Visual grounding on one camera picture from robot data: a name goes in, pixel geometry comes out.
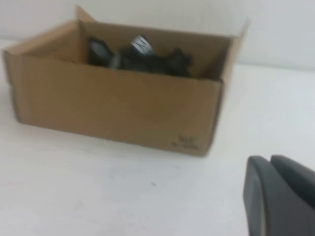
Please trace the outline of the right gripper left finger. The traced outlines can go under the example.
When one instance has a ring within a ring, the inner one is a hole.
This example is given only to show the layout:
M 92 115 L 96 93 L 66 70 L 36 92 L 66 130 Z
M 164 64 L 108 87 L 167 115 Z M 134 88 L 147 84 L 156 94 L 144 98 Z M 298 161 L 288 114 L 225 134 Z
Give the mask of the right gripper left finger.
M 261 156 L 248 158 L 243 190 L 249 235 L 271 236 L 270 199 L 273 169 Z

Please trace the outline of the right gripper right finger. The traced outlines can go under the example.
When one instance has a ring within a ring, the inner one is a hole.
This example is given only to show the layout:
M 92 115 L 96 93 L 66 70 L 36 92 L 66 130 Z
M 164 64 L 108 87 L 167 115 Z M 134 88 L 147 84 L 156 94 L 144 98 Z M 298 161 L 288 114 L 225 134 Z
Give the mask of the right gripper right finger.
M 276 180 L 271 184 L 265 210 L 266 236 L 315 234 L 315 172 L 281 155 L 270 163 Z

